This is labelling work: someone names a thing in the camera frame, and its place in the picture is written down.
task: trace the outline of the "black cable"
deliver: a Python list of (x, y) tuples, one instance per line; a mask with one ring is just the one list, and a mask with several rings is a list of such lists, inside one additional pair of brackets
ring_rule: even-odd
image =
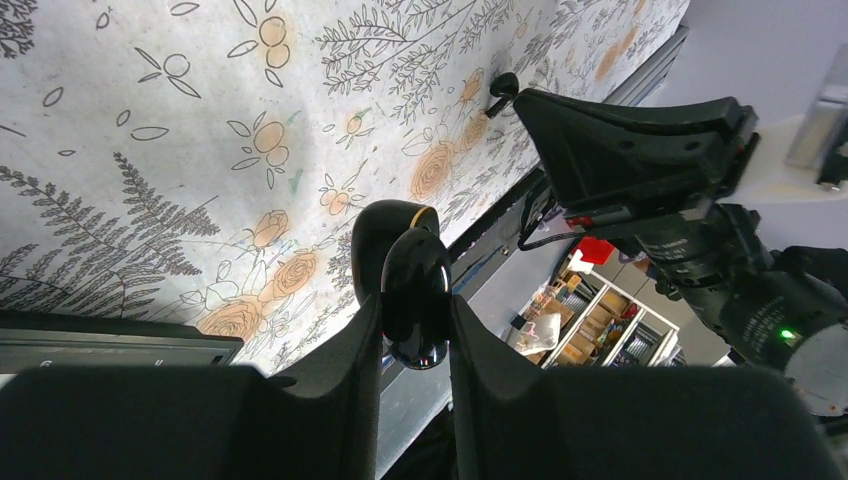
[(522, 252), (526, 252), (526, 251), (529, 251), (529, 250), (537, 249), (539, 247), (543, 247), (543, 246), (545, 246), (549, 243), (558, 242), (560, 240), (569, 240), (569, 239), (572, 239), (572, 238), (583, 238), (584, 236), (586, 236), (585, 233), (581, 233), (581, 232), (566, 232), (566, 233), (559, 233), (559, 234), (556, 234), (556, 235), (551, 235), (550, 237), (546, 237), (546, 238), (543, 238), (541, 240), (537, 240), (537, 241), (532, 242), (532, 243), (525, 243), (527, 241), (527, 238), (529, 238), (530, 234), (532, 234), (534, 231), (535, 231), (535, 228), (533, 230), (531, 230), (529, 234), (526, 234), (526, 236), (525, 236), (526, 231), (524, 233), (522, 233), (521, 235), (519, 235), (519, 237), (518, 237), (518, 249), (519, 250), (521, 250)]

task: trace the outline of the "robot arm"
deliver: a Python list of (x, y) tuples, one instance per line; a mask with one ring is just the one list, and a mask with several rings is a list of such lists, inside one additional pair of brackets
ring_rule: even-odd
[(574, 230), (522, 249), (584, 235), (635, 242), (707, 328), (789, 377), (812, 413), (848, 409), (848, 303), (833, 272), (810, 268), (846, 252), (787, 252), (776, 264), (756, 235), (759, 215), (742, 206), (844, 198), (844, 111), (819, 101), (805, 121), (756, 132), (753, 108), (734, 98), (620, 107), (519, 92), (511, 74), (492, 93), (503, 98), (488, 113), (512, 103)]

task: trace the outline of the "fern leaf print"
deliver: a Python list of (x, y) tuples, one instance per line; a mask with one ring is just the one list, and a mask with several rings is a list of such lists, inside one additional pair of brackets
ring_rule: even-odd
[(0, 182), (29, 198), (58, 243), (31, 264), (39, 244), (22, 245), (0, 260), (0, 308), (138, 318), (159, 291), (151, 287), (170, 276), (202, 273), (186, 259), (182, 242), (220, 232), (205, 207), (189, 210), (166, 200), (122, 154), (113, 161), (124, 178), (123, 217), (0, 166)]

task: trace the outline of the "cardboard box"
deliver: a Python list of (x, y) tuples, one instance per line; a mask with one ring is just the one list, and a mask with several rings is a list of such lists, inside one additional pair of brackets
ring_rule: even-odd
[(621, 315), (630, 306), (630, 300), (618, 294), (618, 292), (607, 292), (601, 298), (601, 305), (616, 315)]
[(583, 278), (580, 275), (569, 272), (568, 276), (565, 277), (565, 286), (568, 288), (569, 293), (573, 293), (574, 290), (577, 289), (577, 285), (580, 285), (580, 282), (583, 281)]
[(559, 314), (559, 328), (564, 328), (566, 325), (568, 325), (568, 322), (571, 320), (571, 318), (574, 317), (574, 310), (559, 303), (555, 299), (548, 302), (548, 304), (545, 305), (545, 308), (543, 308), (541, 311), (541, 315), (548, 315), (551, 313)]
[(612, 322), (613, 318), (615, 318), (615, 315), (608, 312), (604, 307), (597, 306), (589, 312), (586, 322), (591, 322), (600, 328), (606, 328)]
[(566, 345), (557, 357), (557, 365), (583, 365), (589, 354), (571, 345)]
[(602, 333), (606, 330), (606, 327), (597, 327), (595, 325), (584, 322), (583, 325), (580, 325), (579, 333), (582, 333), (584, 336), (588, 337), (592, 341), (596, 341), (598, 337), (601, 336)]
[(586, 355), (590, 355), (596, 348), (594, 339), (589, 338), (589, 335), (586, 335), (584, 332), (577, 332), (568, 344)]

